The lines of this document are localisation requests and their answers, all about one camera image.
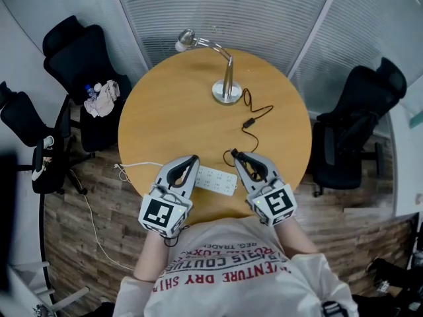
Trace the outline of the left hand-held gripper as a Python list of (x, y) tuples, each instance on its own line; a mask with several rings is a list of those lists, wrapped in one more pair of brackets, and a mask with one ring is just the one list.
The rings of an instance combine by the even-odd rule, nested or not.
[(142, 198), (138, 221), (164, 238), (175, 238), (193, 207), (190, 197), (200, 167), (197, 155), (180, 157), (164, 164), (156, 184)]

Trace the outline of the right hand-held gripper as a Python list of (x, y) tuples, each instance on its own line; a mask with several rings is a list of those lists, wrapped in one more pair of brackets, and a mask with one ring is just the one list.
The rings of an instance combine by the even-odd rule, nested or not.
[(248, 193), (247, 203), (262, 224), (273, 227), (293, 216), (297, 202), (291, 186), (269, 158), (240, 152), (234, 165)]

